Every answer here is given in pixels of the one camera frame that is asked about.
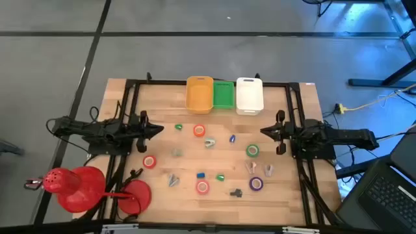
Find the black desk leg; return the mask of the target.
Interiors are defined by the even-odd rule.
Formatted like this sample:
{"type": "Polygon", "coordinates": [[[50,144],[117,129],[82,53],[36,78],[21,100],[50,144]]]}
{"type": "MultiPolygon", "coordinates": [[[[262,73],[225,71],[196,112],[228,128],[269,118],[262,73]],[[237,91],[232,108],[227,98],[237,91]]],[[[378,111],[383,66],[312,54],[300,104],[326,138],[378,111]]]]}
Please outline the black desk leg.
{"type": "Polygon", "coordinates": [[[405,76],[416,70],[416,58],[401,67],[395,73],[383,80],[376,79],[349,79],[350,86],[375,87],[375,88],[407,88],[414,85],[416,81],[401,81],[405,76]]]}

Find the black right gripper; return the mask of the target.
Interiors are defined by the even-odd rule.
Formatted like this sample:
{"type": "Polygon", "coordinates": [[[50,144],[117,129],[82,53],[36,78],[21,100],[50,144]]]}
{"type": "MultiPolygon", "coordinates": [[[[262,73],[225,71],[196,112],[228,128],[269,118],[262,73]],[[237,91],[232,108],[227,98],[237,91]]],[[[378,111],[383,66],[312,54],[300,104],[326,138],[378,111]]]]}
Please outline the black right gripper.
{"type": "Polygon", "coordinates": [[[285,121],[285,111],[279,110],[276,114],[276,125],[269,127],[264,127],[260,129],[262,134],[268,136],[273,141],[276,141],[276,136],[273,131],[277,131],[279,146],[276,148],[276,153],[278,155],[283,155],[286,150],[286,143],[284,140],[291,139],[294,134],[294,124],[291,121],[285,121]]]}

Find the red desk lamp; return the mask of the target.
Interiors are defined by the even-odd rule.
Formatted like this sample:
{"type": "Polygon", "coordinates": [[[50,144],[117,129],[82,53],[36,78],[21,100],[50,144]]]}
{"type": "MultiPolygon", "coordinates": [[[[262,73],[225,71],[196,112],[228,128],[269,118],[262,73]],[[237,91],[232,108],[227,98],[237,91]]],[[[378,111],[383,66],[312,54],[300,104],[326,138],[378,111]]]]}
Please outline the red desk lamp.
{"type": "Polygon", "coordinates": [[[27,190],[43,188],[55,194],[60,206],[70,213],[90,210],[106,197],[117,198],[118,207],[129,215],[139,215],[151,203],[151,189],[146,182],[131,179],[119,192],[107,192],[103,172],[93,166],[73,170],[54,168],[44,177],[26,180],[23,187],[27,190]]]}

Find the white plastic bin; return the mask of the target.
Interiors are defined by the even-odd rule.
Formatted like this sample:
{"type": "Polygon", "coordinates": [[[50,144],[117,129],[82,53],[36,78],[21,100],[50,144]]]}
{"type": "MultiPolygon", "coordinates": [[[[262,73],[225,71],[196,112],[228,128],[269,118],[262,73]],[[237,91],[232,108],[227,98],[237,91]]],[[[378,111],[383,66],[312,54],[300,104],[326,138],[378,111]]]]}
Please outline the white plastic bin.
{"type": "Polygon", "coordinates": [[[236,112],[258,115],[264,109],[263,82],[260,78],[239,77],[236,81],[236,112]]]}

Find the yellow plastic bin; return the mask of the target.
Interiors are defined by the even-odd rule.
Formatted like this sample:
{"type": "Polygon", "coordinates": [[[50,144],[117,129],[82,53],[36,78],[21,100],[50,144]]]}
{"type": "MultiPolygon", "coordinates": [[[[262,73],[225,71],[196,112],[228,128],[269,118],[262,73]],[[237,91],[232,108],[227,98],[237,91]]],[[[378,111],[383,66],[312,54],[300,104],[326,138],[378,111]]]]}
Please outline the yellow plastic bin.
{"type": "Polygon", "coordinates": [[[186,83],[185,106],[193,114],[208,114],[213,107],[213,83],[209,76],[191,76],[186,83]]]}

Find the pink tape roll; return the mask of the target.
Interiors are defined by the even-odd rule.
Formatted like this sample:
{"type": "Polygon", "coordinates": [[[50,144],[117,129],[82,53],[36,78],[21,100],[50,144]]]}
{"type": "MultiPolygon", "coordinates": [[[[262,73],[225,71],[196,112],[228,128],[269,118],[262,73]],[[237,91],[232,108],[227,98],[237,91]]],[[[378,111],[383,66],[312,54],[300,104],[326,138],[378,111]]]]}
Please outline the pink tape roll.
{"type": "Polygon", "coordinates": [[[198,194],[207,194],[210,186],[206,180],[200,180],[196,183],[196,191],[198,194]]]}

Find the silver aluminium bracket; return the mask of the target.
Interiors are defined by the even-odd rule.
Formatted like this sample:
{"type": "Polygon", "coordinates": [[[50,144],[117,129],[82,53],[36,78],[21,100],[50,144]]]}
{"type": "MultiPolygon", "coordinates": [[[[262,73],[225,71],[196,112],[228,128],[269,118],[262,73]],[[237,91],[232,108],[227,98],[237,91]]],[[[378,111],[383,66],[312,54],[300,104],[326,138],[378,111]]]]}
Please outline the silver aluminium bracket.
{"type": "Polygon", "coordinates": [[[320,234],[319,229],[310,229],[305,227],[282,227],[283,234],[320,234]]]}
{"type": "Polygon", "coordinates": [[[103,225],[100,234],[113,234],[115,231],[138,229],[138,224],[106,224],[103,225]]]}

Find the black table frame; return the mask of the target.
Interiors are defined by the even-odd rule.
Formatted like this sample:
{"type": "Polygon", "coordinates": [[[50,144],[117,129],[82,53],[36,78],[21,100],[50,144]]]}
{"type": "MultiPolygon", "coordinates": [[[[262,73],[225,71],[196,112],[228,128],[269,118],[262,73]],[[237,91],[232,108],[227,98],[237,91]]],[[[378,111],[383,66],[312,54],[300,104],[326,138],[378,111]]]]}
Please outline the black table frame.
{"type": "Polygon", "coordinates": [[[152,169],[145,169],[140,179],[151,188],[151,203],[138,216],[140,228],[259,230],[278,226],[303,226],[308,223],[304,211],[304,189],[298,178],[297,158],[291,151],[276,153],[277,144],[260,129],[273,125],[275,115],[284,110],[286,118],[321,117],[317,91],[311,83],[265,83],[264,109],[256,116],[242,116],[234,110],[212,110],[209,114],[191,114],[185,107],[184,81],[109,79],[101,104],[101,118],[113,115],[117,101],[125,99],[128,112],[147,111],[150,121],[164,130],[148,141],[148,155],[156,158],[152,169]],[[181,124],[182,130],[175,129],[181,124]],[[205,135],[196,137],[195,125],[205,127],[205,135]],[[229,141],[235,135],[234,143],[229,141]],[[216,144],[205,147],[205,139],[216,144]],[[250,144],[259,147],[256,158],[247,156],[250,144]],[[174,148],[182,149],[173,157],[174,148]],[[245,162],[254,161],[255,174],[249,174],[245,162]],[[272,177],[265,176],[265,165],[272,164],[272,177]],[[203,172],[203,179],[196,174],[203,172]],[[168,186],[170,174],[180,181],[168,186]],[[217,175],[224,175],[219,181],[217,175]],[[252,191],[249,181],[260,177],[264,186],[252,191]],[[198,194],[196,183],[206,180],[210,189],[198,194]],[[242,197],[230,196],[235,189],[242,197]]]}

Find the black laptop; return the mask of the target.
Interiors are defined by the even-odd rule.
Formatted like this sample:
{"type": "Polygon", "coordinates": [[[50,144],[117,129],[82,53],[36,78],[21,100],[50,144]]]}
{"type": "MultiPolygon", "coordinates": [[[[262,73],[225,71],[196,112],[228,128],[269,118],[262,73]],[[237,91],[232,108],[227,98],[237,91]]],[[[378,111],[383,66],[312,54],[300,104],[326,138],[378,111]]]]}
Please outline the black laptop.
{"type": "Polygon", "coordinates": [[[416,126],[371,164],[336,214],[354,228],[416,234],[416,126]]]}

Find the purple tape roll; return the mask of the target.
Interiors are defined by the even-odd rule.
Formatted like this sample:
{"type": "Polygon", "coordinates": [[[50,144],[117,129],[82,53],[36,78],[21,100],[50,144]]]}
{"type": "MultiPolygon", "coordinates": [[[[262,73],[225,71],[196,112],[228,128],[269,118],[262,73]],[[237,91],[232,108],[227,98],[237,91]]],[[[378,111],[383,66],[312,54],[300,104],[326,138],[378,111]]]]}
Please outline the purple tape roll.
{"type": "Polygon", "coordinates": [[[263,180],[260,177],[253,177],[249,181],[249,187],[252,191],[260,191],[264,186],[263,180]]]}

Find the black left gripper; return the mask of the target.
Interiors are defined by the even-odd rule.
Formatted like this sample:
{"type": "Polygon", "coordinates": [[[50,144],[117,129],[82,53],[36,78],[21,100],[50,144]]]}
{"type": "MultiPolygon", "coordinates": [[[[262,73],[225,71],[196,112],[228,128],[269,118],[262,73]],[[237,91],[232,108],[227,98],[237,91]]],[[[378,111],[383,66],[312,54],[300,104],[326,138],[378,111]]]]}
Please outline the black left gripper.
{"type": "Polygon", "coordinates": [[[134,114],[131,117],[131,125],[133,126],[133,132],[137,137],[136,148],[140,153],[144,153],[147,150],[147,126],[152,130],[152,132],[148,134],[148,138],[153,138],[164,129],[162,125],[149,123],[149,118],[146,110],[142,110],[139,115],[134,114]]]}

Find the green plastic basket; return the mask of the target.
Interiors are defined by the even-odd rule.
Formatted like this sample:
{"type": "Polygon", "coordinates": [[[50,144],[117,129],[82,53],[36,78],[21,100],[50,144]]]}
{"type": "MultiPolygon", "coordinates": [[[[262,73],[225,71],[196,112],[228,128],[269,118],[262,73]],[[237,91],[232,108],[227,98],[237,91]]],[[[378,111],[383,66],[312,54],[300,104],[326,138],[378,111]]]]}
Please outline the green plastic basket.
{"type": "Polygon", "coordinates": [[[215,109],[233,109],[235,87],[230,81],[215,81],[213,84],[213,106],[215,109]]]}

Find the red tape roll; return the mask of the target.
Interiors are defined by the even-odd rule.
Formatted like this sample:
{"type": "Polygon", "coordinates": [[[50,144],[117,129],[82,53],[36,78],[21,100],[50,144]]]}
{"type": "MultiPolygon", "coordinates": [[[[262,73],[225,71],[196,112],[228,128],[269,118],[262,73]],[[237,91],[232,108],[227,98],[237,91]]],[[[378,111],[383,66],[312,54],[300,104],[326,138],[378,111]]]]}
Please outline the red tape roll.
{"type": "Polygon", "coordinates": [[[157,164],[157,161],[154,156],[148,155],[143,158],[142,164],[145,168],[152,169],[157,164]]]}

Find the grey chair foot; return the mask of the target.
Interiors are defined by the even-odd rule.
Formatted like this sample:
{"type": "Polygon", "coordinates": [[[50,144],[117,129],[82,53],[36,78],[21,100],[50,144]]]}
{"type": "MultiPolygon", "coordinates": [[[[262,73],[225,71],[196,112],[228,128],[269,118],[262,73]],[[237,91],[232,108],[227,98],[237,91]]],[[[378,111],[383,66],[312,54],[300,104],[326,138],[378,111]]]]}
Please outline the grey chair foot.
{"type": "Polygon", "coordinates": [[[0,139],[0,155],[2,153],[12,153],[14,155],[22,156],[25,151],[10,142],[0,139]]]}

